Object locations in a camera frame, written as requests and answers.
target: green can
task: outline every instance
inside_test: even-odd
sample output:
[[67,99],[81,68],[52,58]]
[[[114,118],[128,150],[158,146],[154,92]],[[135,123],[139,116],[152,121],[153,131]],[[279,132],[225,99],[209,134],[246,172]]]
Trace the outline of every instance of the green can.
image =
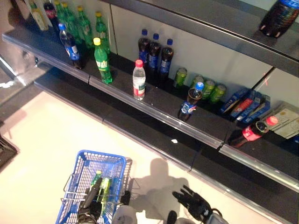
[[220,100],[220,98],[224,96],[225,92],[226,92],[225,85],[222,84],[217,85],[210,95],[209,102],[211,104],[217,103]]
[[183,86],[186,76],[187,76],[187,69],[185,68],[178,69],[176,73],[176,77],[173,82],[173,86],[176,88],[180,88],[181,86]]
[[204,82],[205,82],[204,78],[201,75],[197,75],[194,77],[190,88],[193,88],[196,85],[196,83],[204,83]]
[[205,88],[202,91],[202,99],[208,99],[214,87],[215,87],[215,82],[213,80],[210,79],[205,81]]

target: blue shopping basket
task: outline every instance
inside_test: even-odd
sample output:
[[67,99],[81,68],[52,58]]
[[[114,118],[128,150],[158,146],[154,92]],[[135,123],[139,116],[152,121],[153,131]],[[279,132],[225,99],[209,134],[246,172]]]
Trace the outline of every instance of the blue shopping basket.
[[105,211],[98,219],[99,224],[111,224],[122,192],[122,180],[126,167],[123,156],[82,150],[78,153],[74,171],[64,187],[65,195],[56,224],[76,224],[79,204],[84,200],[85,190],[101,171],[101,177],[112,179]]

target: green soda bottle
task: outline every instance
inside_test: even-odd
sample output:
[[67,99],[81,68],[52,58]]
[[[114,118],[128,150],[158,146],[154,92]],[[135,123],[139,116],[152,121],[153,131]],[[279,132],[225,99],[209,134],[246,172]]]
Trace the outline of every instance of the green soda bottle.
[[83,7],[78,6],[79,24],[82,29],[82,35],[88,48],[93,48],[93,32],[90,21],[83,12]]
[[71,12],[71,10],[68,8],[66,2],[63,2],[62,6],[64,8],[64,17],[66,19],[66,27],[67,27],[68,31],[74,36],[76,44],[80,44],[82,41],[81,41],[76,17]]
[[95,29],[98,32],[98,36],[101,39],[104,50],[106,51],[107,54],[110,54],[107,27],[102,21],[102,14],[100,12],[96,12],[95,16],[97,17],[97,21],[95,23]]
[[96,37],[93,39],[95,45],[94,58],[102,76],[102,82],[109,84],[112,82],[112,76],[108,65],[108,56],[101,45],[101,39]]

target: bottle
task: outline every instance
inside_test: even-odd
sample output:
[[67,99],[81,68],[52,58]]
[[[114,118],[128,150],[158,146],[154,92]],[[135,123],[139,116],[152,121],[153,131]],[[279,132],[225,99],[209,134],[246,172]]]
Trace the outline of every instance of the bottle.
[[95,45],[94,58],[102,76],[102,82],[109,84],[112,82],[112,76],[108,64],[108,56],[103,49],[101,39],[96,37],[93,39]]
[[41,29],[41,31],[48,30],[49,29],[48,24],[46,23],[46,20],[43,17],[41,10],[36,6],[34,1],[32,0],[30,1],[30,7],[31,7],[32,16],[36,21],[38,27]]
[[53,26],[55,33],[59,34],[60,33],[60,29],[58,27],[59,22],[58,22],[58,18],[56,16],[56,10],[55,10],[53,4],[49,0],[47,0],[44,3],[43,8]]
[[136,60],[133,71],[133,89],[134,98],[142,100],[145,92],[145,71],[143,69],[143,61]]
[[201,99],[204,84],[201,82],[196,83],[194,88],[189,89],[187,100],[183,102],[180,110],[178,111],[178,118],[187,121],[193,111],[196,110],[196,104]]
[[159,34],[154,34],[153,39],[154,41],[150,43],[149,48],[149,67],[154,72],[157,72],[159,54],[161,51],[161,45],[157,42],[159,40]]
[[101,39],[101,45],[106,51],[106,53],[110,54],[110,47],[109,47],[109,41],[108,41],[108,33],[107,33],[107,27],[102,21],[102,13],[96,12],[95,16],[97,17],[97,21],[95,23],[95,29],[98,32],[98,36]]
[[259,29],[267,36],[280,37],[299,14],[298,0],[278,0],[263,18]]
[[70,59],[73,62],[73,65],[77,69],[81,69],[82,63],[80,60],[80,54],[78,52],[74,37],[72,36],[71,33],[66,31],[66,27],[64,24],[59,23],[58,26],[60,29],[59,36],[60,36],[61,43],[64,45],[66,52],[68,53]]
[[82,29],[82,35],[87,45],[87,48],[93,48],[93,32],[90,26],[90,21],[85,15],[82,6],[78,6],[79,24]]
[[139,59],[147,66],[149,60],[150,40],[147,38],[148,30],[142,30],[142,37],[138,40]]
[[76,44],[80,44],[82,41],[81,41],[81,37],[80,37],[77,20],[76,20],[74,14],[71,12],[71,10],[68,8],[68,5],[66,2],[63,2],[62,6],[64,8],[64,18],[66,19],[65,25],[66,25],[68,31],[75,38]]
[[168,45],[167,47],[164,47],[162,49],[162,54],[161,54],[161,65],[160,65],[160,72],[158,76],[159,87],[163,87],[164,83],[166,82],[166,79],[169,74],[170,63],[174,54],[174,51],[171,48],[172,39],[167,40],[167,45]]
[[241,147],[248,141],[255,141],[261,138],[269,131],[268,126],[274,126],[278,123],[278,119],[274,116],[270,116],[266,119],[266,122],[257,121],[252,123],[248,127],[244,128],[242,132],[239,132],[236,136],[231,136],[228,139],[228,144],[235,148]]

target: green bottle in basket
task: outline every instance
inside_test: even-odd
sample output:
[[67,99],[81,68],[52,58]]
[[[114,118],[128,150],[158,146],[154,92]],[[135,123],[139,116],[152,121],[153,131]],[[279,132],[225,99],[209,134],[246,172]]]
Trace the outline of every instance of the green bottle in basket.
[[102,76],[102,82],[109,84],[112,82],[112,76],[108,65],[108,56],[101,45],[101,39],[94,38],[95,45],[94,58]]

